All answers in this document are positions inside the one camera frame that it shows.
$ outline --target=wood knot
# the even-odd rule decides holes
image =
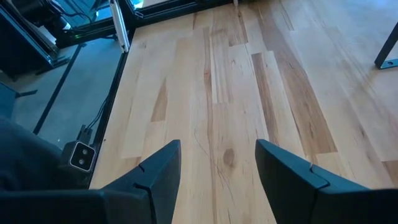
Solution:
[[[233,149],[227,149],[223,156],[224,164],[228,167],[234,167],[235,152]]]

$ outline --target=gray floor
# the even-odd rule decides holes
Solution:
[[[63,147],[97,115],[112,84],[121,51],[114,40],[86,43],[45,120],[41,138]]]
[[[108,17],[109,9],[99,12],[99,19]],[[63,49],[71,57],[76,46]],[[70,73],[55,100],[38,136],[62,149],[76,139],[82,124],[89,124],[97,115],[108,95],[121,56],[115,40],[97,39],[87,42],[76,58]],[[13,82],[0,75],[3,82],[19,92],[38,90],[35,95],[18,98],[12,120],[33,131],[44,108],[60,81],[66,65],[39,76],[26,75]]]

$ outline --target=small camera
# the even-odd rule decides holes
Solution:
[[[90,172],[93,166],[95,150],[82,142],[77,142],[70,156],[69,164],[84,172]]]

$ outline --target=light wood flooring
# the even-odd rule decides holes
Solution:
[[[397,12],[395,0],[262,0],[139,28],[91,187],[181,139],[174,223],[275,223],[259,138],[398,187],[398,69],[373,64]]]

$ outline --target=black cord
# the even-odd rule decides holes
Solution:
[[[61,14],[69,16],[69,17],[84,16],[84,17],[86,17],[89,20],[90,24],[93,23],[93,20],[91,20],[91,18],[89,16],[87,16],[86,14],[81,13],[81,12],[76,12],[76,13],[73,13],[73,14],[69,14],[69,13],[66,13],[66,12],[61,12]]]
[[[60,11],[60,14],[63,14],[63,15],[69,16],[69,17],[84,16],[84,17],[86,17],[89,20],[90,24],[93,23],[93,20],[91,20],[91,18],[89,16],[87,16],[86,14],[84,14],[84,13],[76,12],[76,13],[73,13],[73,14],[69,14],[69,13],[65,12],[65,10],[63,10],[63,8],[61,6],[55,4],[54,2],[51,2],[51,5],[56,7]]]
[[[87,126],[86,129],[92,128],[95,125],[95,123],[97,123],[97,121],[100,119],[101,114],[104,111],[105,104],[106,104],[107,100],[108,100],[108,96],[105,98],[104,102],[102,103],[101,108],[99,109],[99,111],[97,113],[97,116],[95,116],[94,120]]]

